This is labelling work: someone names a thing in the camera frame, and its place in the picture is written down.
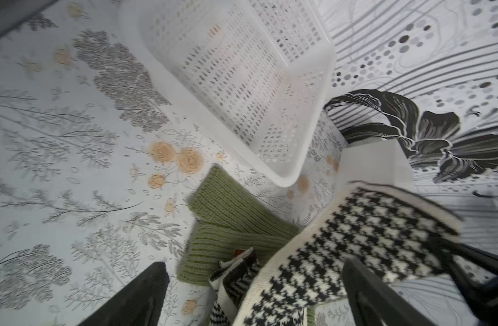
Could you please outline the black white patterned knit scarf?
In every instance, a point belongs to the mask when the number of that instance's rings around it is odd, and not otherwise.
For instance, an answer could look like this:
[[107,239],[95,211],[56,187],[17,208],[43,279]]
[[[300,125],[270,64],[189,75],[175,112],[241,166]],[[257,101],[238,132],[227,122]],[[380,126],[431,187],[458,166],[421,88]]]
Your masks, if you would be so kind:
[[358,259],[385,283],[442,273],[430,237],[457,241],[460,218],[399,187],[355,181],[260,265],[252,249],[211,278],[211,325],[306,325],[311,307],[343,299],[343,267]]

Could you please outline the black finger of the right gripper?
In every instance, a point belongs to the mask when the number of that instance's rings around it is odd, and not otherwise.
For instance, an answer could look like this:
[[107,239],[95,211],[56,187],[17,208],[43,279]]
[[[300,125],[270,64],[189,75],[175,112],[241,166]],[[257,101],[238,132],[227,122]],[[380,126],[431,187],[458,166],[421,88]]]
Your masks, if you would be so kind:
[[[473,315],[484,325],[498,325],[498,255],[437,237],[428,240],[428,249],[451,276]],[[455,262],[455,256],[481,267],[494,277],[485,283],[473,281]]]

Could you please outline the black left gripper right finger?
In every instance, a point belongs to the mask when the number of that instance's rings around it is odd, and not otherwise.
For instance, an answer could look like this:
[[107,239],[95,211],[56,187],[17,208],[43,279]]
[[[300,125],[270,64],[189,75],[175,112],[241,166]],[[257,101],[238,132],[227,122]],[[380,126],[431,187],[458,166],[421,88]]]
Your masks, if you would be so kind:
[[359,259],[345,261],[342,280],[356,325],[433,324]]

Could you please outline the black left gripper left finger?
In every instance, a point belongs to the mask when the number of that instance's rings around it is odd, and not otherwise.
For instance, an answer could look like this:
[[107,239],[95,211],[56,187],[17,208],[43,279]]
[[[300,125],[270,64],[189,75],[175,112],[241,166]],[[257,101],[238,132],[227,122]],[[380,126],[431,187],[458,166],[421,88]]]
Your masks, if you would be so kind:
[[157,325],[169,284],[166,264],[155,262],[80,324]]

